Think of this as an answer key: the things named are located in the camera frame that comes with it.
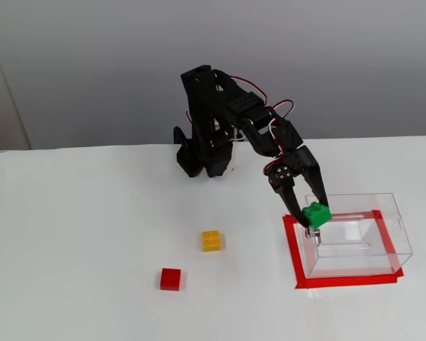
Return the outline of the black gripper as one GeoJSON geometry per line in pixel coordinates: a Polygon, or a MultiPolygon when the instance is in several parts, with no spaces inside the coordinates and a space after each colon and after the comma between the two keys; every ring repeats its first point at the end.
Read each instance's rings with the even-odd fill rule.
{"type": "Polygon", "coordinates": [[[277,158],[264,168],[263,174],[268,177],[272,189],[281,196],[290,214],[303,227],[309,227],[310,223],[297,201],[294,178],[301,175],[318,203],[329,206],[320,166],[307,146],[301,146],[277,158]]]}

